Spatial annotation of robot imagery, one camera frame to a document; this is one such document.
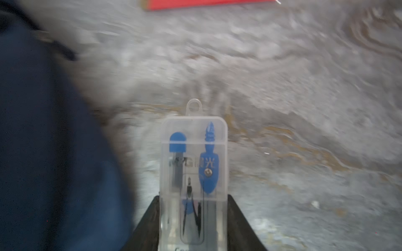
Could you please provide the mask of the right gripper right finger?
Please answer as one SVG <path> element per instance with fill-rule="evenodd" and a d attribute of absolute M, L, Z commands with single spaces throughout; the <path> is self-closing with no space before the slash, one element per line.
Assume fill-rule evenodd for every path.
<path fill-rule="evenodd" d="M 227 247 L 228 251 L 267 251 L 232 195 L 227 205 Z"/>

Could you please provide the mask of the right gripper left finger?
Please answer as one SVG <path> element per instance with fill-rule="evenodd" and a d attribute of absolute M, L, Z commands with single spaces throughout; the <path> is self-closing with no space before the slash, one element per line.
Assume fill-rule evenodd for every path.
<path fill-rule="evenodd" d="M 157 251 L 160 232 L 160 197 L 155 196 L 121 251 Z"/>

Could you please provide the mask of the navy blue student backpack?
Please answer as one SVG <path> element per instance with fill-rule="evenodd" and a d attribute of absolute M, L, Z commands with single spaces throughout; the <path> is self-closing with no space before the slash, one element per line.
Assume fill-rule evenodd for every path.
<path fill-rule="evenodd" d="M 101 127 L 57 62 L 76 54 L 1 1 L 1 250 L 119 251 L 129 188 Z"/>

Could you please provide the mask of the clear compass set case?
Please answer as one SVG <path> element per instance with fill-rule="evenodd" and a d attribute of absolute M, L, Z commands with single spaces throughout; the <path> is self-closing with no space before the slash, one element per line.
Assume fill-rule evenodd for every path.
<path fill-rule="evenodd" d="M 161 125 L 161 251 L 227 250 L 228 126 L 191 99 Z"/>

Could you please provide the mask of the red card box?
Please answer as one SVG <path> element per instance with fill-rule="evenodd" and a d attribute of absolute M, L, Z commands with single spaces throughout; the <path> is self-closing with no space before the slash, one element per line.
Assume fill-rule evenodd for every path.
<path fill-rule="evenodd" d="M 276 2 L 282 4 L 277 0 L 142 0 L 139 1 L 142 9 L 146 11 L 177 9 L 187 7 L 201 7 L 201 6 L 219 6 L 231 4 L 249 4 L 261 2 Z"/>

